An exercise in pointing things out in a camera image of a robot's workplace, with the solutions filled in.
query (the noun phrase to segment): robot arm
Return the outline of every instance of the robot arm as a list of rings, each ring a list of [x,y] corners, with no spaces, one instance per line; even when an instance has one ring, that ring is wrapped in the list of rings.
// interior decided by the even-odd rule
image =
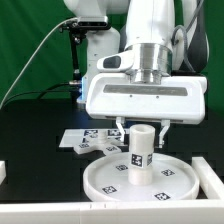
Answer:
[[[69,6],[70,9],[76,14],[82,12],[81,14],[87,15],[83,11],[86,10],[83,8],[86,6],[85,1],[78,2],[73,5],[73,9]],[[196,8],[197,4],[193,4],[196,0],[191,2],[191,9],[194,6]],[[113,11],[109,6],[125,12],[129,5],[129,1],[125,1],[125,5],[123,1],[109,0],[92,3],[95,4],[93,8],[96,7],[97,15]],[[183,0],[183,6],[189,6],[189,0]],[[188,10],[189,7],[184,13],[185,23],[189,22]],[[171,76],[173,69],[181,68],[184,54],[181,35],[178,34],[179,43],[176,46],[171,42],[174,20],[173,0],[131,0],[126,24],[125,52],[118,54],[118,41],[114,54],[107,52],[104,57],[101,54],[101,58],[94,61],[92,67],[95,65],[95,70],[89,82],[91,85],[87,86],[86,109],[91,117],[115,119],[120,129],[124,120],[161,122],[160,147],[170,123],[198,124],[205,115],[206,78]],[[193,23],[187,34],[190,44],[194,39],[192,30],[195,26]],[[98,42],[93,41],[92,44],[98,46]],[[105,48],[111,49],[111,44],[107,42],[107,45],[97,49],[103,52]],[[96,75],[96,68],[104,73]]]

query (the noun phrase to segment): black tabletop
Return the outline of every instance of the black tabletop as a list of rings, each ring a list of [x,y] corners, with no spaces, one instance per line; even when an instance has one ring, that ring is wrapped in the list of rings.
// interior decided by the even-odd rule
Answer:
[[[70,100],[18,100],[0,111],[0,160],[7,178],[0,185],[0,203],[88,201],[82,174],[103,154],[77,155],[59,144],[65,129],[114,128],[114,122],[93,120]],[[207,111],[197,126],[172,125],[166,145],[157,152],[186,162],[203,156],[224,176],[224,119]]]

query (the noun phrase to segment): black cable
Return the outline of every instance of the black cable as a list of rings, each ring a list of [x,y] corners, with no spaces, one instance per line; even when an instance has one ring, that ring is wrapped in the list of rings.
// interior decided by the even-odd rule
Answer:
[[[201,0],[199,3],[198,3],[198,6],[194,12],[194,15],[193,15],[193,18],[191,20],[191,22],[189,23],[189,25],[187,26],[186,28],[186,32],[188,33],[188,31],[191,29],[192,25],[194,24],[194,21],[196,20],[196,18],[198,17],[198,14],[200,13],[201,11],[201,8],[204,4],[204,0]]]
[[[61,92],[72,92],[74,91],[74,89],[69,89],[69,90],[44,90],[44,91],[30,91],[30,92],[24,92],[24,93],[19,93],[16,95],[11,96],[10,98],[8,98],[4,104],[3,107],[4,108],[12,99],[19,97],[19,96],[23,96],[23,95],[29,95],[29,94],[37,94],[37,93],[61,93]]]
[[[37,99],[40,100],[45,94],[47,94],[48,92],[46,92],[46,91],[57,89],[59,87],[68,86],[68,85],[69,85],[68,82],[64,82],[64,83],[59,83],[59,84],[53,85],[53,86],[47,88],[45,91],[42,91],[41,94],[37,97]]]

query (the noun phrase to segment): white platform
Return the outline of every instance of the white platform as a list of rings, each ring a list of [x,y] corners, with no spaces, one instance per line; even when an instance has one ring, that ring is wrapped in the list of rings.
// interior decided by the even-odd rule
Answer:
[[[1,204],[1,224],[223,224],[224,186],[207,162],[192,166],[208,199],[151,202]]]

